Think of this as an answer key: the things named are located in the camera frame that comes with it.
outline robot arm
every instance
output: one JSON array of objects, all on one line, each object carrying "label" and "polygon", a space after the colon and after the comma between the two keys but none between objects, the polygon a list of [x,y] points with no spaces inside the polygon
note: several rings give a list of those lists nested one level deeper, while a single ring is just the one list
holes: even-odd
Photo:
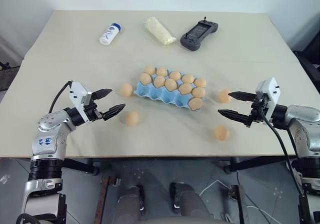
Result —
[{"label": "robot arm", "polygon": [[301,192],[300,223],[320,223],[320,111],[311,107],[277,105],[280,90],[274,78],[261,82],[256,94],[233,92],[229,95],[251,101],[252,110],[249,116],[232,110],[218,110],[225,117],[247,127],[252,122],[267,120],[274,128],[288,131],[302,173],[303,193],[297,187]]},{"label": "robot arm", "polygon": [[48,113],[37,123],[30,174],[24,187],[21,215],[17,223],[66,223],[66,196],[58,191],[63,187],[61,169],[66,156],[68,134],[83,123],[107,120],[125,106],[116,105],[105,113],[98,112],[94,101],[105,97],[112,90],[101,89],[92,93],[78,82],[70,83],[69,97],[75,107]]}]

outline black cable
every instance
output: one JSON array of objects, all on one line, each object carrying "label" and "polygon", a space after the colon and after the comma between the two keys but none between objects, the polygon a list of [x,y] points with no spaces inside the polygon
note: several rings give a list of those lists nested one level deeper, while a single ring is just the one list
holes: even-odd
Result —
[{"label": "black cable", "polygon": [[27,221],[28,223],[31,224],[41,224],[39,222],[39,220],[27,213],[22,213],[18,216],[18,218],[16,219],[16,223],[15,224],[21,224],[21,221],[24,219],[24,221]]},{"label": "black cable", "polygon": [[[236,180],[238,181],[239,186],[241,186],[240,181],[239,181],[239,171],[236,173]],[[259,209],[259,212],[261,212],[261,214],[264,216],[264,219],[270,224],[270,221],[268,220],[268,218],[266,217],[266,215],[260,210],[260,208],[257,206],[257,204],[255,204],[255,202],[248,196],[247,193],[245,193],[245,196],[250,200],[250,202],[252,202],[252,204]]]},{"label": "black cable", "polygon": [[285,158],[286,158],[286,162],[287,162],[287,164],[288,164],[288,167],[289,167],[289,170],[290,170],[290,174],[291,174],[291,176],[292,176],[292,178],[293,178],[293,182],[294,182],[294,184],[295,184],[295,187],[296,187],[297,191],[299,192],[299,194],[302,195],[302,192],[301,192],[301,190],[300,190],[300,188],[299,188],[299,185],[298,185],[298,183],[297,183],[297,181],[296,181],[296,179],[295,179],[295,175],[294,175],[294,172],[293,172],[293,170],[292,170],[291,163],[290,163],[290,158],[289,158],[289,156],[288,156],[288,153],[287,153],[286,147],[285,147],[285,145],[284,145],[284,142],[282,141],[282,139],[281,139],[279,133],[277,132],[277,130],[272,126],[272,124],[271,124],[271,123],[269,122],[269,120],[266,118],[262,106],[259,108],[259,114],[260,114],[260,116],[262,117],[262,119],[265,121],[265,123],[266,123],[266,124],[270,127],[270,129],[273,131],[273,133],[276,135],[276,137],[278,138],[278,140],[279,140],[279,142],[280,142],[280,145],[281,145],[281,148],[282,148],[282,150],[283,150],[284,156],[285,156]]},{"label": "black cable", "polygon": [[56,97],[54,98],[52,104],[51,104],[51,107],[49,109],[49,113],[52,112],[53,108],[54,108],[54,105],[57,101],[57,99],[59,98],[59,96],[62,94],[62,92],[66,89],[67,86],[70,86],[71,87],[71,84],[72,84],[72,81],[68,81],[67,83],[65,83],[65,85],[62,87],[62,89],[59,91],[59,93],[56,95]]}]

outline blue bottle cap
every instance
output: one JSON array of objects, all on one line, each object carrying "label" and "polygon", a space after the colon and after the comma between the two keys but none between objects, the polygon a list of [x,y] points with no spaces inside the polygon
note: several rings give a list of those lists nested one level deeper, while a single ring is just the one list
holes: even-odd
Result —
[{"label": "blue bottle cap", "polygon": [[113,23],[112,25],[117,27],[119,29],[119,31],[120,31],[120,29],[121,29],[120,25],[118,25],[117,23]]}]

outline white wall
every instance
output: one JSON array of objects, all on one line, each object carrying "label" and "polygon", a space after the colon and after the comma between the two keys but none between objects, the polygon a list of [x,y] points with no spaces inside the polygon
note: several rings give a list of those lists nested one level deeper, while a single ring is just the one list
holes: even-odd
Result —
[{"label": "white wall", "polygon": [[319,29],[320,0],[5,0],[0,38],[20,56],[36,40],[52,9],[203,10],[267,12],[292,49],[303,49]]}]

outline black controller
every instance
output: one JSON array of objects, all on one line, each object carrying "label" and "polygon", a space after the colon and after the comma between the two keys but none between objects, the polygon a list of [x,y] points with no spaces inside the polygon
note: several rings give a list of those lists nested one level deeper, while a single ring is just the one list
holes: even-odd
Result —
[{"label": "black controller", "polygon": [[195,27],[181,37],[180,43],[187,49],[196,51],[200,48],[201,41],[208,34],[216,32],[217,29],[218,24],[206,21],[205,17],[204,20],[199,21]]}]

